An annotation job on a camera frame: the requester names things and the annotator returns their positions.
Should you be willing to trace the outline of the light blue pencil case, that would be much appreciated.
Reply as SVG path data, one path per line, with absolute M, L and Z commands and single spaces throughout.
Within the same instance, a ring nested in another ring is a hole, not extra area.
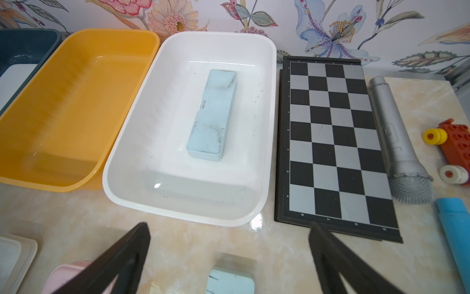
M 237 73 L 213 69 L 209 72 L 187 152 L 198 159 L 220 161 L 237 88 Z
M 254 294 L 255 282 L 251 275 L 232 269 L 214 267 L 208 276 L 207 294 Z

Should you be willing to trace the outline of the pink pencil case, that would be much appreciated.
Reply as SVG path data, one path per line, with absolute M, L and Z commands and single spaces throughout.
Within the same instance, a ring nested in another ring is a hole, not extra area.
M 48 277 L 44 288 L 42 289 L 42 294 L 53 294 L 76 276 L 78 276 L 82 271 L 90 266 L 92 261 L 83 260 L 74 262 L 71 264 L 63 264 L 58 266 Z

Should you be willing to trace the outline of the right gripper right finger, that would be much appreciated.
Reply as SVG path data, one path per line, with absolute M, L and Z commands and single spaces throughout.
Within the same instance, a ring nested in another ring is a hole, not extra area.
M 308 242 L 323 293 L 345 294 L 342 278 L 358 294 L 402 293 L 322 225 L 312 224 Z

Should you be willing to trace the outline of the black silver chessboard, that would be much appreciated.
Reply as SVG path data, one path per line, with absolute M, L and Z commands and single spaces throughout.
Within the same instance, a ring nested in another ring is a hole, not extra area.
M 286 56 L 274 219 L 403 241 L 361 63 Z

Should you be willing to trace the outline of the white storage box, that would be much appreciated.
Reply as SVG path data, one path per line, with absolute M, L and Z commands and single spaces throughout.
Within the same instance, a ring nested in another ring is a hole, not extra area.
M 259 34 L 183 32 L 165 40 L 106 162 L 106 196 L 185 221 L 250 222 L 269 194 L 276 53 L 273 41 Z M 213 69 L 237 74 L 220 161 L 194 158 L 186 148 Z

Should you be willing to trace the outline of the red toy brick car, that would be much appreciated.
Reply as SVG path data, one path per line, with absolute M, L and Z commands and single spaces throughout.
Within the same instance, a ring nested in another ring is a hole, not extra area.
M 470 129 L 464 124 L 454 124 L 453 119 L 439 123 L 437 128 L 423 134 L 428 145 L 440 146 L 447 165 L 439 169 L 440 178 L 447 184 L 470 185 Z

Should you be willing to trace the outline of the dark teal storage box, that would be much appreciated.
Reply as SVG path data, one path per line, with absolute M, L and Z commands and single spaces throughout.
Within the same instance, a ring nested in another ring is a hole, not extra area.
M 1 113 L 62 42 L 54 29 L 1 30 Z

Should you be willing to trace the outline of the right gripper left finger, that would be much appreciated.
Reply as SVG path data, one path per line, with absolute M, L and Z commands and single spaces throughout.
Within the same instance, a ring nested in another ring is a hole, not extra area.
M 148 224 L 138 223 L 76 277 L 57 289 L 57 294 L 102 294 L 114 284 L 113 294 L 137 292 L 151 235 Z

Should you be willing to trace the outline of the silver toy microphone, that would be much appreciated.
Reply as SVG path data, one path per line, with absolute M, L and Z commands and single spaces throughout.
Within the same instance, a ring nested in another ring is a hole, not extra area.
M 392 196 L 409 205 L 432 203 L 433 178 L 417 158 L 389 84 L 377 76 L 369 87 Z

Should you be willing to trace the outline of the yellow storage box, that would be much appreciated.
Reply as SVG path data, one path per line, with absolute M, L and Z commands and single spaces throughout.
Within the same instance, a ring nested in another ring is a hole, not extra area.
M 55 50 L 1 115 L 1 182 L 101 190 L 104 166 L 160 47 L 134 29 L 84 29 Z

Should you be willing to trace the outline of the white pencil case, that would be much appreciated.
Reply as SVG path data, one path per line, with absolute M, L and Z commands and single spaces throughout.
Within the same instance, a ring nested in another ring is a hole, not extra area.
M 1 235 L 1 293 L 15 294 L 23 282 L 38 250 L 36 240 Z

